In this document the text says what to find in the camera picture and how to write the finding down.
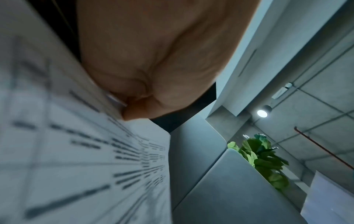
round light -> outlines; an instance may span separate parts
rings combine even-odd
[[[263,117],[263,118],[268,117],[268,113],[265,112],[264,110],[257,111],[257,114],[258,114],[258,116]]]
[[[270,112],[272,112],[272,107],[269,105],[264,105],[264,106],[262,106],[261,109],[259,109],[257,111],[257,114],[258,114],[258,116],[264,118],[264,117],[268,117]]]

white paper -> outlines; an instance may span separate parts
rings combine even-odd
[[[171,223],[170,136],[120,118],[25,1],[0,2],[0,224]]]

pipe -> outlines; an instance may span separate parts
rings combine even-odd
[[[350,169],[354,170],[354,167],[352,167],[350,164],[348,164],[347,162],[345,162],[344,160],[342,160],[341,158],[339,158],[338,156],[336,156],[334,153],[332,153],[331,151],[329,151],[328,149],[326,149],[325,147],[323,147],[322,145],[318,144],[317,142],[315,142],[313,139],[311,139],[310,137],[308,137],[307,135],[305,135],[304,133],[302,133],[301,131],[299,131],[297,129],[297,127],[294,127],[294,130],[296,132],[298,132],[299,134],[301,134],[302,136],[304,136],[305,138],[307,138],[308,140],[312,141],[314,144],[316,144],[318,147],[320,147],[321,149],[325,150],[326,152],[328,152],[330,155],[332,155],[333,157],[335,157],[336,159],[338,159],[340,162],[344,163],[344,165],[346,165],[347,167],[349,167]]]

hand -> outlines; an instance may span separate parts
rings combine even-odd
[[[215,81],[259,0],[78,0],[82,63],[127,102],[125,120],[193,103]]]

light fixture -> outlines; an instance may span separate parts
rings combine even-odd
[[[257,111],[257,114],[258,114],[258,116],[264,118],[264,117],[268,117],[268,115],[270,114],[270,112],[272,112],[271,106],[269,106],[269,105],[264,105],[264,106],[262,106],[261,109],[259,109],[259,110]]]

